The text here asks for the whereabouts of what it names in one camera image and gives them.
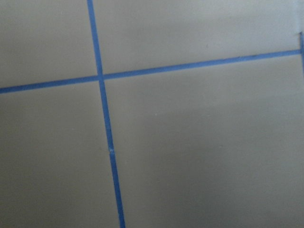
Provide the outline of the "brown paper table cover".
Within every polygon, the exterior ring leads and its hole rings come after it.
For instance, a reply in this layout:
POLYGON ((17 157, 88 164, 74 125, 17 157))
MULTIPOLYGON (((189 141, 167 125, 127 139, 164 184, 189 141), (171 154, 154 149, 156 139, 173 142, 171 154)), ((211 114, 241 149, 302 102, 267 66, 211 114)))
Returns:
POLYGON ((301 228, 301 0, 3 0, 3 228, 301 228))

